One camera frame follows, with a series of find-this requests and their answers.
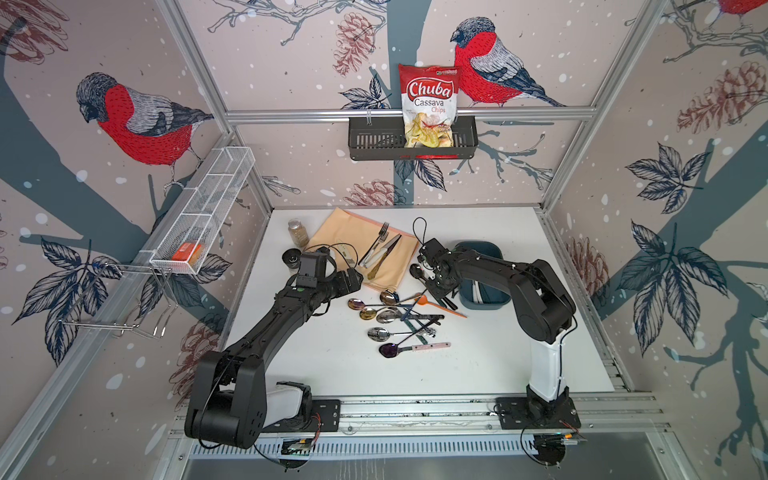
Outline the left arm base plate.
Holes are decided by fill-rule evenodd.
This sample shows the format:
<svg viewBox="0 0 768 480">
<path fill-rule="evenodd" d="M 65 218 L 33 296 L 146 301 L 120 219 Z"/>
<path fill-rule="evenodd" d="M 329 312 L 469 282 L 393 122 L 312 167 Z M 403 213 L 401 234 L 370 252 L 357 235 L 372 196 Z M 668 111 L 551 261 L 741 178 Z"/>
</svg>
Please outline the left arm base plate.
<svg viewBox="0 0 768 480">
<path fill-rule="evenodd" d="M 338 399 L 313 400 L 303 405 L 299 413 L 290 419 L 283 419 L 263 428 L 263 433 L 294 433 L 317 431 L 337 432 L 339 429 L 341 401 Z"/>
</svg>

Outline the teal plastic storage box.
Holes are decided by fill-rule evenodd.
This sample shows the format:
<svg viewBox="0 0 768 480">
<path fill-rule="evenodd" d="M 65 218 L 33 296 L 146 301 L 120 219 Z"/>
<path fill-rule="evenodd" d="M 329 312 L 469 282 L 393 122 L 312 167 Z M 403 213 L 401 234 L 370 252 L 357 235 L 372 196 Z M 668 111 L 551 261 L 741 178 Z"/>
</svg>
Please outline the teal plastic storage box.
<svg viewBox="0 0 768 480">
<path fill-rule="evenodd" d="M 456 247 L 475 250 L 482 255 L 495 259 L 503 259 L 501 250 L 492 242 L 462 241 L 457 243 Z M 458 290 L 460 301 L 465 308 L 469 310 L 498 310 L 510 302 L 510 296 L 507 293 L 478 282 L 480 284 L 483 304 L 478 305 L 474 303 L 472 295 L 473 282 L 474 281 L 463 280 Z"/>
</svg>

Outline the black spoon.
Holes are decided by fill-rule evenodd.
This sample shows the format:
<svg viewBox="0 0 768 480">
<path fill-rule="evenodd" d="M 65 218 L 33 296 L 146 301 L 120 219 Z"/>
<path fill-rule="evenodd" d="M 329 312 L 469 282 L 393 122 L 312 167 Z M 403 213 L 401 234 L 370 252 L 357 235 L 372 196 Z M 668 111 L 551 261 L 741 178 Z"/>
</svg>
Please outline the black spoon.
<svg viewBox="0 0 768 480">
<path fill-rule="evenodd" d="M 424 273 L 424 270 L 422 269 L 422 267 L 420 265 L 418 265 L 418 264 L 411 264 L 409 266 L 409 273 L 410 273 L 410 275 L 413 278 L 419 280 L 424 286 L 427 285 L 428 277 L 426 276 L 426 274 Z M 449 308 L 449 309 L 451 309 L 453 311 L 457 311 L 458 310 L 458 306 L 452 300 L 450 300 L 449 298 L 439 298 L 437 300 L 437 303 L 440 306 L 447 307 L 447 308 Z"/>
</svg>

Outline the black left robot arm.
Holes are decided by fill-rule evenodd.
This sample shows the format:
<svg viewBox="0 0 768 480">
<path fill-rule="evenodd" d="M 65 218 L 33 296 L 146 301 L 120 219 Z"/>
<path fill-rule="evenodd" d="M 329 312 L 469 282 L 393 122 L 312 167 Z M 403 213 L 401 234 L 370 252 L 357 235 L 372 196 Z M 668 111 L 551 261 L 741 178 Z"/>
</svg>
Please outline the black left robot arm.
<svg viewBox="0 0 768 480">
<path fill-rule="evenodd" d="M 335 269 L 325 248 L 301 255 L 298 272 L 276 293 L 265 316 L 240 340 L 199 360 L 185 417 L 184 433 L 205 448 L 250 448 L 264 428 L 294 430 L 312 426 L 312 393 L 307 385 L 279 382 L 267 388 L 266 370 L 289 337 L 321 305 L 361 289 L 363 275 L 353 267 Z"/>
</svg>

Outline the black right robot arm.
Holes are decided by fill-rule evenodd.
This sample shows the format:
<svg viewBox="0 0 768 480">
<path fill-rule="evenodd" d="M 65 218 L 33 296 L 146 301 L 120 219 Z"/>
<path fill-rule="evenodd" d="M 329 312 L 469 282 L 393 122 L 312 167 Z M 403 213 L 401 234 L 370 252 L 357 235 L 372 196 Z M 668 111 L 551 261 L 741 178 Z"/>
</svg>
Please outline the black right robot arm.
<svg viewBox="0 0 768 480">
<path fill-rule="evenodd" d="M 512 262 L 465 247 L 449 250 L 436 239 L 420 247 L 419 259 L 433 272 L 426 287 L 435 298 L 445 298 L 464 281 L 487 285 L 510 297 L 517 322 L 531 339 L 526 387 L 531 413 L 542 416 L 569 399 L 563 347 L 565 338 L 578 327 L 576 305 L 548 262 Z"/>
</svg>

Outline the white ceramic spoon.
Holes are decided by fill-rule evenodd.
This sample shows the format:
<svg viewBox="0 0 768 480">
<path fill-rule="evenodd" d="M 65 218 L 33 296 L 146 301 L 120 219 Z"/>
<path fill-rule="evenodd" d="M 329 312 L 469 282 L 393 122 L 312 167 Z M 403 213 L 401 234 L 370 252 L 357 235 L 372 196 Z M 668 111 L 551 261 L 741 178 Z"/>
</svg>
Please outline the white ceramic spoon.
<svg viewBox="0 0 768 480">
<path fill-rule="evenodd" d="M 478 305 L 483 304 L 482 294 L 481 294 L 481 291 L 480 291 L 480 284 L 477 281 L 473 282 L 472 291 L 473 291 L 473 293 L 472 293 L 472 295 L 473 295 L 473 302 L 478 304 Z"/>
</svg>

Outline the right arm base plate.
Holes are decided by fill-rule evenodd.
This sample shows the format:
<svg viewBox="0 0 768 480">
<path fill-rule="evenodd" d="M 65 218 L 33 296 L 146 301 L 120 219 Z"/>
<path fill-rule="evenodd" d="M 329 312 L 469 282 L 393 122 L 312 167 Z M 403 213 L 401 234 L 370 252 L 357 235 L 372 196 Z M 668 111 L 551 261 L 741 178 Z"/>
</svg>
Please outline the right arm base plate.
<svg viewBox="0 0 768 480">
<path fill-rule="evenodd" d="M 582 426 L 575 404 L 566 394 L 552 402 L 522 396 L 498 397 L 493 412 L 503 430 L 578 430 Z"/>
</svg>

